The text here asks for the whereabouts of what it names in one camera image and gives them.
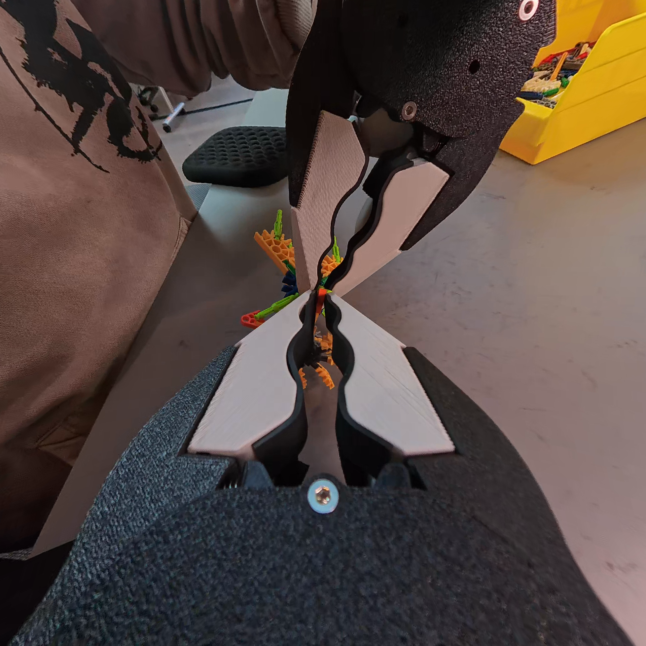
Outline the colourful toy construction model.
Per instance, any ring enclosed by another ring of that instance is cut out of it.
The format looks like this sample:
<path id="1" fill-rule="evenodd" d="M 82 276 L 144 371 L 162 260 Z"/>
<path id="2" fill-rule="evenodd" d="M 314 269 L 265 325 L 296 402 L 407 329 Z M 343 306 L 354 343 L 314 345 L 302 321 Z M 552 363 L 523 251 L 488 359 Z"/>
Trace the colourful toy construction model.
<path id="1" fill-rule="evenodd" d="M 249 329 L 260 327 L 267 319 L 283 310 L 299 295 L 296 285 L 295 248 L 292 240 L 285 237 L 281 210 L 277 211 L 272 230 L 263 230 L 261 233 L 256 232 L 254 239 L 282 272 L 281 290 L 284 293 L 284 297 L 272 303 L 270 307 L 264 310 L 257 310 L 242 315 L 240 318 L 241 325 Z M 340 255 L 338 244 L 334 240 L 331 251 L 324 257 L 321 263 L 322 278 L 319 282 L 317 316 L 325 313 L 324 298 L 329 293 L 326 289 L 327 278 L 332 270 L 340 265 L 342 260 L 343 258 Z M 332 390 L 335 388 L 335 384 L 327 370 L 326 364 L 334 365 L 332 357 L 333 337 L 329 332 L 321 333 L 317 327 L 314 327 L 313 330 L 314 351 L 308 364 L 316 371 L 324 385 Z"/>

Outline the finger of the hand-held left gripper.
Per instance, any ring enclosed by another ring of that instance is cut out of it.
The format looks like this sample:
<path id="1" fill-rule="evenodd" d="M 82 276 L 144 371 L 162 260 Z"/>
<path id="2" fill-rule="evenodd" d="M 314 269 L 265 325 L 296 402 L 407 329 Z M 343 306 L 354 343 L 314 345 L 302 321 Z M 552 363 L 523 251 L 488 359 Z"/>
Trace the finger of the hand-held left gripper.
<path id="1" fill-rule="evenodd" d="M 291 210 L 300 294 L 318 285 L 322 259 L 333 245 L 335 216 L 363 178 L 367 160 L 355 124 L 321 111 L 302 190 Z"/>
<path id="2" fill-rule="evenodd" d="M 380 160 L 364 183 L 373 198 L 367 221 L 352 236 L 326 288 L 343 296 L 393 260 L 449 179 L 444 169 L 421 157 Z"/>

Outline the pile of toy building pieces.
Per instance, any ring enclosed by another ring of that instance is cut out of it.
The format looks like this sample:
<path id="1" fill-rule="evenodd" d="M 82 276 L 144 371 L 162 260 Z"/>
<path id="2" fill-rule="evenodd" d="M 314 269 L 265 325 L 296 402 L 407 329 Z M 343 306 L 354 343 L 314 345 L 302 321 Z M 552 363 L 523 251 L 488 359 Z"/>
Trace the pile of toy building pieces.
<path id="1" fill-rule="evenodd" d="M 572 78 L 581 70 L 596 42 L 581 42 L 563 52 L 547 56 L 530 70 L 517 98 L 555 109 Z"/>

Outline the yellow storage bin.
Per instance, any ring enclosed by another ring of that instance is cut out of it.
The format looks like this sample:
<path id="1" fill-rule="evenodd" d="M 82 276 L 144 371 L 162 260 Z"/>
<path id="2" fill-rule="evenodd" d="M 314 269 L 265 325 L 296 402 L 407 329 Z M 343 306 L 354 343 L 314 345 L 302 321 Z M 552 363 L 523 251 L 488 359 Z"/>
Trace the yellow storage bin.
<path id="1" fill-rule="evenodd" d="M 555 109 L 520 100 L 524 111 L 500 149 L 536 165 L 645 117 L 645 2 L 557 1 L 547 56 L 596 44 Z"/>

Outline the grey desk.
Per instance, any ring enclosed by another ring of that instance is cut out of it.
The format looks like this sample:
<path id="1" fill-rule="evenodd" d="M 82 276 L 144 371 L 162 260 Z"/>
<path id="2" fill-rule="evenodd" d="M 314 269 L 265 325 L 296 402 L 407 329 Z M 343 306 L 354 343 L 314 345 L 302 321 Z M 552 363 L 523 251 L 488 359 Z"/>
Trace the grey desk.
<path id="1" fill-rule="evenodd" d="M 37 542 L 72 540 L 173 394 L 280 296 L 254 241 L 285 180 L 210 188 Z M 497 154 L 468 199 L 346 295 L 416 347 L 527 462 L 590 584 L 645 644 L 645 120 L 529 166 Z"/>

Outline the person's brown hoodie torso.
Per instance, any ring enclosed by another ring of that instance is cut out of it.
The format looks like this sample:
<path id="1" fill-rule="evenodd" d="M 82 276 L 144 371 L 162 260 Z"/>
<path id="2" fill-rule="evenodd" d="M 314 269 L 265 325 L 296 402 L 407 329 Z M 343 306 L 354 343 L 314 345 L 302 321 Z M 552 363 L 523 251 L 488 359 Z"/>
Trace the person's brown hoodie torso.
<path id="1" fill-rule="evenodd" d="M 196 210 L 71 1 L 1 2 L 1 552 L 35 542 Z"/>

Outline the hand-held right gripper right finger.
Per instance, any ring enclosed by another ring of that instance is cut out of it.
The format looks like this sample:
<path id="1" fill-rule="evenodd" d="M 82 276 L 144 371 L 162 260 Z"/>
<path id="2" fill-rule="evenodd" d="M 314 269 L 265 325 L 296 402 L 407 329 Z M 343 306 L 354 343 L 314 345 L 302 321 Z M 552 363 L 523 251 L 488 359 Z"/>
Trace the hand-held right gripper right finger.
<path id="1" fill-rule="evenodd" d="M 369 486 L 387 464 L 454 453 L 423 386 L 424 356 L 333 293 L 324 309 L 343 375 L 335 433 L 346 484 Z"/>

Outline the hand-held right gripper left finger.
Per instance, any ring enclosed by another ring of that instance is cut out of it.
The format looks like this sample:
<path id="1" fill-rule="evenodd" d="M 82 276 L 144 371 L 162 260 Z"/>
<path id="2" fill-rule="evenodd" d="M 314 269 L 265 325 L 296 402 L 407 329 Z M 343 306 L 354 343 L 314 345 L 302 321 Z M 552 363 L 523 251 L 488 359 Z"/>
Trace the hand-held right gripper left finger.
<path id="1" fill-rule="evenodd" d="M 299 369 L 313 356 L 317 294 L 308 291 L 238 344 L 189 444 L 190 454 L 258 461 L 278 486 L 303 483 L 308 436 Z"/>

